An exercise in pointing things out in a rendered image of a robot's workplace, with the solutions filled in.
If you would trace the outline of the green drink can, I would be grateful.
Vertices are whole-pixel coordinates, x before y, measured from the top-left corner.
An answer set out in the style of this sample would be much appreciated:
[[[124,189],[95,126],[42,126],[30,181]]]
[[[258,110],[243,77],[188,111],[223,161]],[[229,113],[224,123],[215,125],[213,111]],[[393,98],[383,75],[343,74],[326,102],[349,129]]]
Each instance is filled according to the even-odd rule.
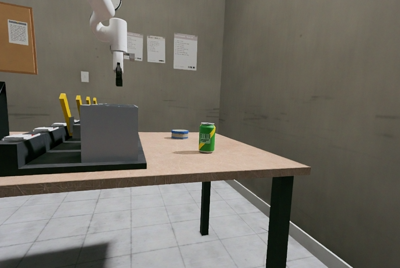
[[[199,130],[199,151],[212,153],[215,151],[215,126],[214,123],[203,122]]]

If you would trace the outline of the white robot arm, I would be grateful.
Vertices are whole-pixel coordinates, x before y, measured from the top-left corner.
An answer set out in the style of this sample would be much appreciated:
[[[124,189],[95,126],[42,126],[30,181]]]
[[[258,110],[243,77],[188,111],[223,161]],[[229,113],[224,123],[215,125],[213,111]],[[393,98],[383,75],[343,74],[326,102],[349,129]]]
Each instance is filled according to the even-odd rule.
[[[87,0],[93,12],[90,17],[90,28],[101,42],[110,42],[110,51],[127,53],[127,23],[119,18],[112,18],[115,9],[111,0]],[[109,26],[103,26],[102,21],[110,20]]]

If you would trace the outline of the round tin with blue-rimmed lid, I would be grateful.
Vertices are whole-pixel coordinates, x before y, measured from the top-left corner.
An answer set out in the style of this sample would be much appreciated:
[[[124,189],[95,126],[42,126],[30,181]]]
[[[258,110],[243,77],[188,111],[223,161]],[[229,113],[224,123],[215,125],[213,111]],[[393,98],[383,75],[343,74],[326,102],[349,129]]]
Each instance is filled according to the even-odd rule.
[[[172,139],[188,139],[188,130],[171,130]]]

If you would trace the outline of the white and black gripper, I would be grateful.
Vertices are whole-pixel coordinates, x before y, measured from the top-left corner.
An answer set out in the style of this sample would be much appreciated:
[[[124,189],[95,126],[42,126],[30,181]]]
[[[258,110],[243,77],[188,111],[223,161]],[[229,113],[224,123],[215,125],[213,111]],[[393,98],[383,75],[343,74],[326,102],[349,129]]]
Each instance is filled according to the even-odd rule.
[[[113,54],[113,72],[116,72],[116,86],[122,87],[125,53],[120,51],[112,51],[111,53]]]

